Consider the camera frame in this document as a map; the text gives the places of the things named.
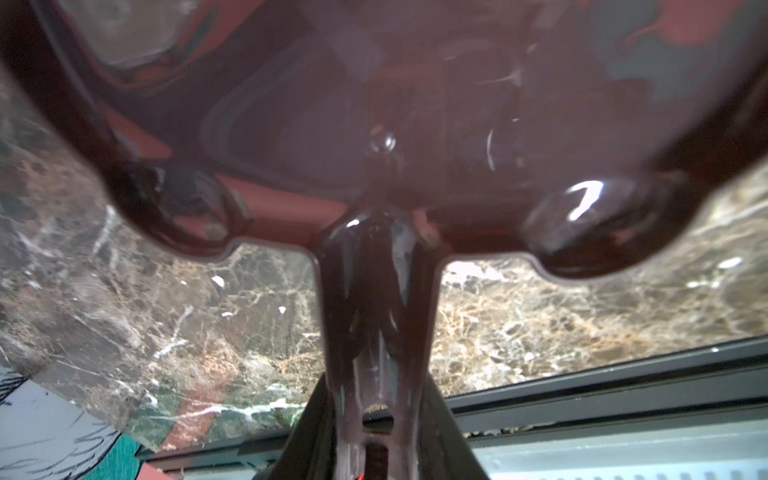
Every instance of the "marble surface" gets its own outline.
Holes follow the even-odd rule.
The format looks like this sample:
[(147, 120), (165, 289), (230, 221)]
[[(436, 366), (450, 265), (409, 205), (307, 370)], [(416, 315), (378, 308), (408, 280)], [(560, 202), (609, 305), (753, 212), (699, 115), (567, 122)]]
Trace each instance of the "marble surface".
[[(632, 271), (580, 285), (451, 264), (431, 370), (446, 395), (768, 333), (768, 168)], [(292, 425), (323, 370), (311, 262), (221, 263), (140, 238), (0, 77), (0, 365), (153, 449)]]

